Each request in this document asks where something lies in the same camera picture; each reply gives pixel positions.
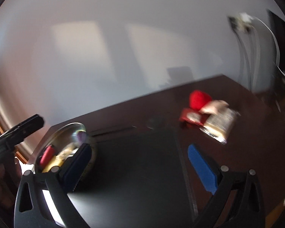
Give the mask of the person left hand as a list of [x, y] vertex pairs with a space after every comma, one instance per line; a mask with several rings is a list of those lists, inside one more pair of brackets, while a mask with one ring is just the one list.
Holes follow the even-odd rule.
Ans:
[[0, 206], [11, 208], [15, 204], [16, 194], [12, 194], [4, 180], [6, 170], [4, 164], [0, 164]]

